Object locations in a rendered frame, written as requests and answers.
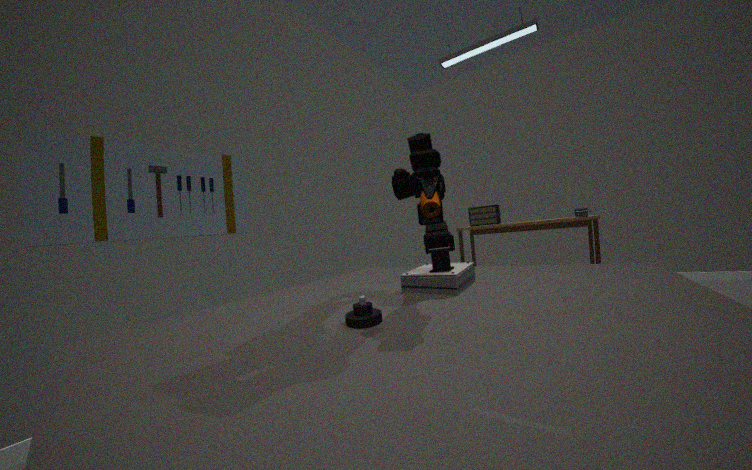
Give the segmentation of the orange cylinder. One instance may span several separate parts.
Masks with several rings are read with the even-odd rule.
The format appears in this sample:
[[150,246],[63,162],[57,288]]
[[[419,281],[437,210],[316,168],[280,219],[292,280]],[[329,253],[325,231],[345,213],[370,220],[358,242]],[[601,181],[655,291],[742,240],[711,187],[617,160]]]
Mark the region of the orange cylinder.
[[424,190],[421,193],[421,208],[425,217],[434,218],[440,213],[440,203],[437,192],[431,199],[427,199]]

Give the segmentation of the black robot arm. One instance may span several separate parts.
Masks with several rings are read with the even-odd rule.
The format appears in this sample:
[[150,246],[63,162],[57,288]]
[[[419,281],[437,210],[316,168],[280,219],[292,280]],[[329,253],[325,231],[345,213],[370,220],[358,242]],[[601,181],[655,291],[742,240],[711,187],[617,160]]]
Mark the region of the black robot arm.
[[[410,154],[412,152],[414,153],[418,151],[433,149],[430,135],[427,133],[419,133],[416,134],[416,136],[413,135],[407,138],[407,140]],[[395,170],[394,176],[392,176],[392,186],[394,194],[398,200],[402,200],[411,196],[415,196],[416,198],[421,197],[421,195],[417,196],[416,183],[414,182],[414,173],[420,169],[421,168],[415,169],[412,175],[410,175],[410,172],[407,172],[405,169],[400,168]],[[444,192],[446,192],[444,177],[441,174],[440,176],[440,195],[438,195],[439,201],[444,198]],[[424,235],[424,243],[426,254],[431,253],[432,255],[432,270],[429,273],[444,273],[454,268],[450,265],[449,257],[449,251],[455,250],[454,237],[450,232],[448,232],[445,220],[443,220],[443,222],[439,224],[426,225],[426,235]],[[451,248],[429,250],[449,246]]]

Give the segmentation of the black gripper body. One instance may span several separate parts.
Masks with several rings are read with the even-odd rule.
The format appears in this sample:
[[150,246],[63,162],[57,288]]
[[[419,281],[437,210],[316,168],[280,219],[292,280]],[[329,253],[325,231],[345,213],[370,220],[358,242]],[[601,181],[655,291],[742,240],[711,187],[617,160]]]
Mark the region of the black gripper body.
[[[415,169],[417,168],[421,168],[418,171],[423,171],[437,169],[437,167],[440,167],[440,154],[436,149],[418,151],[414,153],[412,152],[410,155],[410,160],[413,171],[415,171]],[[420,196],[423,192],[422,186],[416,184],[416,189],[417,196]],[[440,185],[438,185],[436,192],[438,195],[440,195]],[[434,218],[428,218],[418,213],[418,218],[420,225],[439,224],[443,222],[443,211]]]

